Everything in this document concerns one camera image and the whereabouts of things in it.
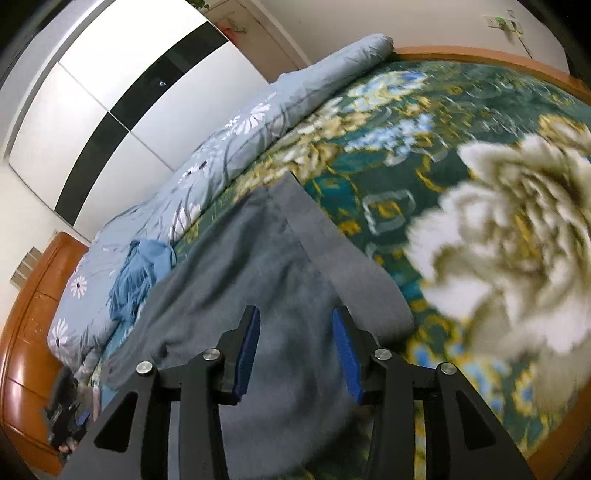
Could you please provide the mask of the left hand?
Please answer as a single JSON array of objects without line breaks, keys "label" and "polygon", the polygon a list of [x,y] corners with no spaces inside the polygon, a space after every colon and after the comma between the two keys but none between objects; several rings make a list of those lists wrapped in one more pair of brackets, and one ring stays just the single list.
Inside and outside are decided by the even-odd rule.
[{"label": "left hand", "polygon": [[78,444],[79,442],[77,440],[68,438],[65,443],[59,446],[59,452],[63,454],[73,453],[76,450]]}]

